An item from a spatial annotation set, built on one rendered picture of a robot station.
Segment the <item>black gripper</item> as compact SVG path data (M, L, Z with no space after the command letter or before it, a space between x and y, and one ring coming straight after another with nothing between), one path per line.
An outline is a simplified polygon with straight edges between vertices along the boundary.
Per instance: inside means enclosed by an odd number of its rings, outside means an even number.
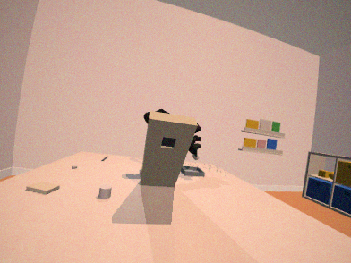
M194 154L197 157L198 156L197 150L198 150L198 148L201 148L201 144L199 144L199 143L194 144L194 143L196 143L196 142L194 142L192 140L191 146L189 147L189 152L191 154Z

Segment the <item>grey cylinder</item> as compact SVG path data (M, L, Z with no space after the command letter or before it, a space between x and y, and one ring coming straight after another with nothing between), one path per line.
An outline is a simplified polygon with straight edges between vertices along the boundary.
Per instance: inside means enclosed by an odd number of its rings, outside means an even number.
M101 199L109 199L111 197L112 185L102 184L99 188L99 197Z

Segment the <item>flat beige box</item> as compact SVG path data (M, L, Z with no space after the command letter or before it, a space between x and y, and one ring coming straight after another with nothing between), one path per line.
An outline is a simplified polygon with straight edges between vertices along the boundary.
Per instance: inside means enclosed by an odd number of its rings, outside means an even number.
M51 191L56 191L58 189L60 189L60 185L48 182L35 182L32 185L26 186L27 191L36 191L38 193L46 195Z

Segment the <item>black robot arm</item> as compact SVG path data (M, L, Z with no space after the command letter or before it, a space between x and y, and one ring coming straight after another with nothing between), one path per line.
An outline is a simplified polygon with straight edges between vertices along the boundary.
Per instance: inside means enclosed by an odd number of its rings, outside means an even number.
M163 110L163 109L159 109L158 111L155 111L155 112L160 112L160 113L166 113L166 114L169 114L167 111ZM146 123L148 124L148 121L149 121L149 115L150 115L150 112L147 112L144 114L144 119L146 121ZM201 131L201 127L200 125L197 123L197 129L196 129L196 132L200 132ZM195 132L195 133L196 133ZM196 142L196 141L201 141L201 137L198 137L197 135L194 135L193 136L193 141Z

